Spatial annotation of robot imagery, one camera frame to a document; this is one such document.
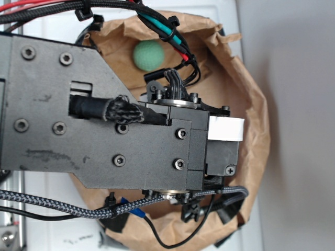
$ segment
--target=brown paper bag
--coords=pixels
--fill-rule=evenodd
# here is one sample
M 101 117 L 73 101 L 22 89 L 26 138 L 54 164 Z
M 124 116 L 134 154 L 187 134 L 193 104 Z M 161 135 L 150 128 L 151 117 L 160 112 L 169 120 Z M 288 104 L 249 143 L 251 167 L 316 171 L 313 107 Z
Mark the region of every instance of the brown paper bag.
M 206 224 L 191 241 L 174 249 L 201 250 L 227 237 L 249 219 L 269 154 L 267 104 L 264 95 L 241 60 L 237 56 L 231 56 L 228 42 L 241 39 L 240 34 L 222 36 L 219 33 L 222 25 L 201 16 L 169 12 L 162 12 L 162 14 L 166 17 L 173 15 L 178 17 L 181 23 L 178 30 L 189 43 L 202 70 L 202 81 L 190 87 L 188 92 L 199 93 L 202 100 L 211 106 L 230 106 L 232 117 L 245 118 L 244 139 L 240 144 L 237 174 L 228 179 L 226 185 L 245 186 L 250 195 L 239 213 L 229 223 L 223 225 L 218 214 L 211 213 Z M 97 45 L 102 57 L 137 98 L 141 93 L 146 92 L 146 84 L 143 80 L 146 72 L 136 68 L 132 60 L 133 49 L 139 40 L 155 39 L 162 44 L 165 60 L 161 68 L 176 66 L 181 61 L 172 47 L 161 42 L 158 35 L 149 30 L 137 17 L 106 22 L 100 32 L 93 31 L 86 36 L 85 45 L 90 45 L 88 39 Z M 191 67 L 185 67 L 180 71 L 181 76 L 185 78 L 191 71 Z M 73 180 L 90 209 L 103 205 L 110 191 L 86 189 L 74 176 Z M 120 199 L 121 196 L 129 201 L 143 197 L 141 191 L 116 191 L 116 197 Z M 184 240 L 199 225 L 199 222 L 194 221 L 182 222 L 180 207 L 172 206 L 168 201 L 145 207 L 143 210 L 153 219 L 153 224 L 163 242 L 168 245 Z M 132 214 L 122 233 L 109 229 L 106 233 L 131 250 L 164 249 L 156 241 L 147 223 Z

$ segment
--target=white surface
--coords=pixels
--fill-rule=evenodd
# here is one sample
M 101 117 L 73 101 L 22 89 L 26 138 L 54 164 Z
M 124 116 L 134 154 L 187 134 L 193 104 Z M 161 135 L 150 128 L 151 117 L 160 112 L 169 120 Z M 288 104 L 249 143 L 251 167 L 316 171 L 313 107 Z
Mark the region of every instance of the white surface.
M 334 250 L 335 1 L 238 7 L 244 62 L 271 120 L 260 191 L 264 250 Z
M 152 8 L 177 10 L 210 17 L 224 24 L 226 34 L 239 32 L 235 0 L 204 1 L 162 1 L 146 0 Z M 103 14 L 105 20 L 126 18 L 135 13 L 118 9 L 95 9 L 94 13 Z M 91 22 L 79 23 L 73 13 L 63 13 L 51 17 L 36 19 L 25 25 L 24 33 L 63 42 L 74 42 L 77 35 Z M 240 42 L 231 44 L 233 54 L 242 57 Z M 26 175 L 26 192 L 45 196 L 80 207 L 86 207 L 75 190 L 67 174 L 29 173 Z M 28 210 L 37 213 L 54 213 L 54 211 L 28 206 Z M 75 219 L 63 222 L 27 221 L 28 251 L 95 251 L 99 250 L 99 225 L 93 220 Z M 211 250 L 248 251 L 262 250 L 262 236 L 259 220 L 258 202 L 251 215 L 250 223 L 232 236 L 220 249 Z
M 209 117 L 208 139 L 220 141 L 242 141 L 244 119 Z

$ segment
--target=green ball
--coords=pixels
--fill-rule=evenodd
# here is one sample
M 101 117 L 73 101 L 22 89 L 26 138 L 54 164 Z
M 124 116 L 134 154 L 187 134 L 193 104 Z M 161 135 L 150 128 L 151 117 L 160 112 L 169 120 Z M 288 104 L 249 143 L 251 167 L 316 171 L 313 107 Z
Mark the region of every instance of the green ball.
M 146 72 L 157 69 L 164 61 L 164 50 L 162 46 L 154 41 L 139 42 L 133 52 L 135 65 Z

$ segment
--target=cable tie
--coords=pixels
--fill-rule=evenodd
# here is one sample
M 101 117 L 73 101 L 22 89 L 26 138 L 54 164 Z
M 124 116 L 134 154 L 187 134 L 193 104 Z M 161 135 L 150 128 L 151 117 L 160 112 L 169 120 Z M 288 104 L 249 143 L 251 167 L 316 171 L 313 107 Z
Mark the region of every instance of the cable tie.
M 177 33 L 177 26 L 180 25 L 179 19 L 176 16 L 169 17 L 169 22 L 172 24 L 173 30 L 166 38 L 159 37 L 163 42 L 169 42 Z
M 91 0 L 82 0 L 82 2 L 84 7 L 82 9 L 76 9 L 74 12 L 80 22 L 93 17 Z

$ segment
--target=rectangular slot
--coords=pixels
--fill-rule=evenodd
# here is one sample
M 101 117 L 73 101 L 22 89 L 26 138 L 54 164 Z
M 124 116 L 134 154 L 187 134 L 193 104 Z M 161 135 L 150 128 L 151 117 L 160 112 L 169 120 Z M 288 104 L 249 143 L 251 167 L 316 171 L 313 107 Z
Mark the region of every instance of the rectangular slot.
M 91 97 L 93 86 L 89 83 L 71 82 L 70 84 L 70 95 L 81 95 L 85 97 Z

